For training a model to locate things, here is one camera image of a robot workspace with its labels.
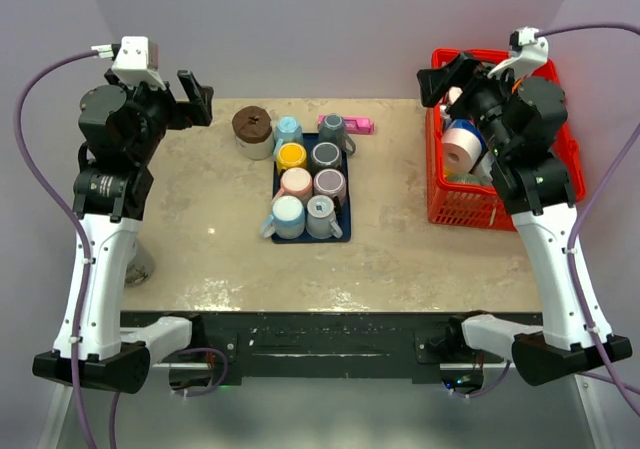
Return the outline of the pink mug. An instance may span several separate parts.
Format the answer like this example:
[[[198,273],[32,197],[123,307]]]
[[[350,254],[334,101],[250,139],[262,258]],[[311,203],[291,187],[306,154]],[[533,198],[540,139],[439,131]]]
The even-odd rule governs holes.
[[[274,199],[286,195],[296,197],[303,206],[307,205],[313,196],[313,178],[306,169],[294,167],[283,172],[280,179],[280,188],[276,192]]]

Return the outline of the mauve wavy mug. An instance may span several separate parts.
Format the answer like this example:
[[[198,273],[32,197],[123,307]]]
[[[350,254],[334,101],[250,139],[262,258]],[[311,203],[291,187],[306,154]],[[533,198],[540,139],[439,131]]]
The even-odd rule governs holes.
[[[331,199],[338,198],[343,206],[347,198],[347,179],[344,174],[334,168],[319,171],[313,180],[314,194],[325,195]]]

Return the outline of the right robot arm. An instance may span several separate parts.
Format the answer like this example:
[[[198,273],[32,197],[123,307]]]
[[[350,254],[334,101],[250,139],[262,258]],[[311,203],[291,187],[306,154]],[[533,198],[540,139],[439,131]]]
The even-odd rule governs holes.
[[[527,250],[542,323],[523,325],[472,311],[451,318],[441,345],[459,362],[479,351],[494,354],[539,386],[627,359],[633,350],[600,310],[574,232],[576,192],[567,165],[552,148],[568,118],[563,89],[537,75],[492,71],[462,52],[444,66],[418,71],[420,98],[434,108],[449,89],[461,89],[447,112],[471,121],[494,157],[492,184]]]

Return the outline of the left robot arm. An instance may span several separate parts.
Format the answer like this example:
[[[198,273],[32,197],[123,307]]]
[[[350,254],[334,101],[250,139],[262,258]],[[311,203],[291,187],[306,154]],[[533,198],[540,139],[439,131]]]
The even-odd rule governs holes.
[[[76,242],[67,309],[52,349],[35,355],[32,372],[65,385],[135,394],[165,357],[175,352],[196,361],[207,349],[195,316],[163,316],[123,336],[120,312],[153,184],[148,165],[168,130],[211,123],[214,90],[187,70],[177,73],[187,95],[182,102],[169,87],[126,85],[112,71],[105,77],[106,84],[80,101],[85,141],[71,211],[84,232]]]

